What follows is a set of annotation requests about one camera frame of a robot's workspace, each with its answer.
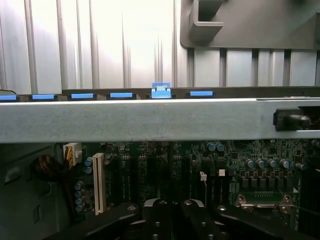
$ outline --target black cable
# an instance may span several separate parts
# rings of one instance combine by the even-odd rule
[[[76,217],[76,211],[72,187],[70,186],[72,181],[70,179],[69,162],[67,161],[66,157],[63,160],[63,164],[61,164],[49,154],[43,155],[32,162],[31,168],[39,179],[46,182],[61,183],[69,214],[72,217],[72,220],[74,220]]]

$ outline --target silver metal bar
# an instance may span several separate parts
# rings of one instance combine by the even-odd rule
[[[57,1],[30,2],[36,75],[36,83],[33,85],[36,86],[38,94],[60,94],[62,89]]]
[[[194,49],[194,86],[220,87],[220,51]]]
[[[6,77],[0,80],[2,89],[31,94],[25,1],[1,0],[0,22]]]
[[[276,109],[303,106],[320,98],[0,103],[0,143],[320,138],[275,130]]]
[[[290,86],[314,86],[317,68],[316,51],[292,51]]]
[[[226,54],[226,86],[254,86],[251,79],[252,51],[229,49]]]

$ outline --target motherboard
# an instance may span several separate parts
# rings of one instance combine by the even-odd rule
[[[301,172],[318,141],[268,139],[81,143],[74,166],[79,221],[148,199],[231,204],[299,227]]]

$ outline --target pci slot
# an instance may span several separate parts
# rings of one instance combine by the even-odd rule
[[[104,168],[105,155],[103,153],[96,153],[92,158],[95,215],[99,215],[107,209],[106,176]]]

